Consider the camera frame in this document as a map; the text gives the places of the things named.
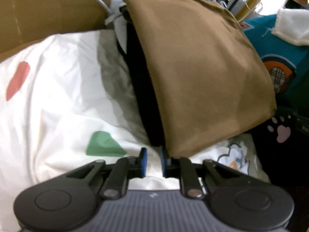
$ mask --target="white blanket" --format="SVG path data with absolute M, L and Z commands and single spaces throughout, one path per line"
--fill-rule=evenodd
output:
M 8 97 L 21 62 L 28 63 L 29 73 Z M 53 35 L 0 63 L 0 120 L 0 232 L 19 230 L 13 201 L 25 188 L 98 158 L 117 161 L 86 155 L 96 131 L 109 132 L 127 156 L 148 148 L 148 177 L 131 180 L 129 188 L 179 188 L 176 179 L 162 178 L 160 157 L 149 145 L 112 30 Z M 195 163 L 203 159 L 268 180 L 250 135 L 223 141 L 191 158 Z
M 279 9 L 272 34 L 296 46 L 309 46 L 309 10 Z

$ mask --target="brown cardboard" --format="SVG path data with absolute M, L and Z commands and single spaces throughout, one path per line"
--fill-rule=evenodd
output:
M 0 60 L 52 34 L 102 29 L 106 17 L 96 0 L 0 0 Z

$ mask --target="red patch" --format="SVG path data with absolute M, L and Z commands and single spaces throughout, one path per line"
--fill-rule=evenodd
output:
M 27 62 L 20 62 L 14 76 L 7 87 L 6 99 L 9 101 L 15 93 L 17 93 L 24 84 L 30 71 L 30 65 Z

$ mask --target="green patch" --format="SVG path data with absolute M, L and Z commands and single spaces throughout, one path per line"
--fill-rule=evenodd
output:
M 86 154 L 89 156 L 122 157 L 126 153 L 111 135 L 104 131 L 92 134 L 86 150 Z

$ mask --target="brown cloth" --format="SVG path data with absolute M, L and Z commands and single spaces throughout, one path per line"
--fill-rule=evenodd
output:
M 274 115 L 269 73 L 229 11 L 204 0 L 123 1 L 171 156 L 192 156 Z

